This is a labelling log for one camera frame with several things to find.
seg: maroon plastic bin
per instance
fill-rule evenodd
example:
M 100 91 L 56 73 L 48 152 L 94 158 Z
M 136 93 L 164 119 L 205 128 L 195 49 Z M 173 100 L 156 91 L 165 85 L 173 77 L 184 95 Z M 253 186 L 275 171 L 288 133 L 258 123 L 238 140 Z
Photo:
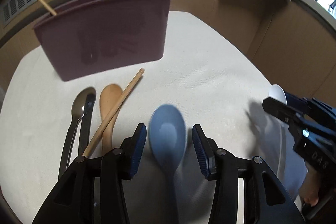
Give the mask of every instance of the maroon plastic bin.
M 63 81 L 163 56 L 170 0 L 73 0 L 34 26 Z

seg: chopstick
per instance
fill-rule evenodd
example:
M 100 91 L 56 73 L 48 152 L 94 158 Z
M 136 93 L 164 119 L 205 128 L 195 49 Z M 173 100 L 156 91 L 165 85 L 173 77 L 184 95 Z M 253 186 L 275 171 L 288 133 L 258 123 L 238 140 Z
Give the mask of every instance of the chopstick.
M 50 5 L 48 3 L 46 3 L 44 0 L 38 0 L 38 1 L 41 2 L 42 5 L 45 7 L 45 9 L 47 9 L 53 16 L 57 15 L 55 10 L 53 8 L 51 8 Z
M 128 84 L 128 86 L 125 88 L 124 92 L 121 94 L 121 96 L 118 99 L 118 101 L 116 102 L 116 104 L 111 108 L 110 112 L 107 114 L 105 119 L 101 122 L 101 124 L 100 124 L 99 128 L 97 129 L 96 133 L 93 135 L 91 141 L 87 145 L 87 147 L 86 147 L 86 149 L 83 153 L 83 156 L 85 156 L 86 158 L 91 156 L 91 154 L 95 150 L 97 144 L 99 143 L 105 128 L 107 127 L 109 122 L 112 120 L 113 116 L 115 115 L 115 113 L 117 112 L 119 107 L 122 105 L 122 103 L 124 102 L 124 100 L 126 99 L 128 94 L 132 91 L 132 89 L 134 88 L 136 83 L 138 83 L 139 79 L 141 78 L 141 76 L 144 72 L 145 72 L 145 70 L 143 68 L 141 68 L 138 71 L 138 73 L 134 76 L 132 81 Z

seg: screw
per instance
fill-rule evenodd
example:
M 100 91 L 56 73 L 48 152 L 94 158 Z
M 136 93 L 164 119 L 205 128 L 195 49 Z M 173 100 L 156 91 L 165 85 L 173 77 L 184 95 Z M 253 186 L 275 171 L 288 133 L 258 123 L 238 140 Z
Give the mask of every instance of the screw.
M 120 155 L 123 152 L 123 150 L 120 147 L 117 147 L 112 150 L 112 153 L 115 155 Z
M 309 136 L 309 131 L 308 130 L 302 130 L 302 135 L 305 136 L 306 138 Z
M 260 163 L 263 162 L 263 159 L 260 158 L 260 157 L 258 157 L 258 156 L 257 156 L 257 157 L 254 157 L 253 160 L 254 160 L 256 163 L 258 163 L 258 164 L 260 164 Z
M 224 156 L 226 154 L 226 150 L 224 148 L 218 148 L 216 153 L 220 156 Z
M 84 156 L 77 156 L 77 157 L 75 158 L 75 161 L 76 161 L 77 163 L 83 162 L 84 160 L 85 160 L 85 157 L 84 157 Z

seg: white bowl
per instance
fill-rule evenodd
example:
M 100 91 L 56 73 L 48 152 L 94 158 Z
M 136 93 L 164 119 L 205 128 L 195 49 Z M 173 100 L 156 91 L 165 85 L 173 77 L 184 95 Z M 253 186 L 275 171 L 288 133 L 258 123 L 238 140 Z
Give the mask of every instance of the white bowl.
M 271 86 L 271 88 L 268 91 L 268 96 L 287 105 L 287 99 L 286 99 L 285 92 L 282 89 L 282 87 L 277 84 L 274 84 Z

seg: white fabric surface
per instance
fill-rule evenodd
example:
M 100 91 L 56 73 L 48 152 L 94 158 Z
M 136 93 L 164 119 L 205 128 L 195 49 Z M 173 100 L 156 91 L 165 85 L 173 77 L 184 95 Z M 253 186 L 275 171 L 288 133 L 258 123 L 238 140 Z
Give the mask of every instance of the white fabric surface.
M 258 102 L 250 103 L 248 116 L 258 144 L 253 155 L 259 155 L 266 160 L 291 198 L 295 200 L 307 169 L 305 161 L 293 150 L 294 138 L 288 130 L 288 125 L 265 113 Z
M 92 136 L 100 124 L 99 95 L 103 88 L 117 83 L 124 89 L 141 67 L 146 70 L 143 79 L 117 118 L 114 146 L 131 136 L 139 122 L 148 125 L 158 106 L 170 103 L 183 114 L 188 134 L 195 123 L 200 123 L 206 136 L 219 147 L 237 157 L 253 156 L 257 138 L 250 106 L 267 97 L 270 83 L 231 43 L 193 15 L 169 13 L 161 60 L 69 82 L 61 81 L 38 47 L 21 60 L 0 115 L 1 188 L 24 224 L 32 222 L 57 182 L 76 95 L 87 86 L 97 91 Z M 180 220 L 208 223 L 215 182 L 208 182 L 201 174 L 192 142 L 188 141 L 186 155 L 175 174 Z M 98 146 L 95 154 L 99 155 L 100 150 Z M 169 223 L 164 175 L 152 158 L 148 141 L 138 173 L 124 183 L 124 193 L 131 223 Z M 240 192 L 237 223 L 243 223 L 242 196 Z

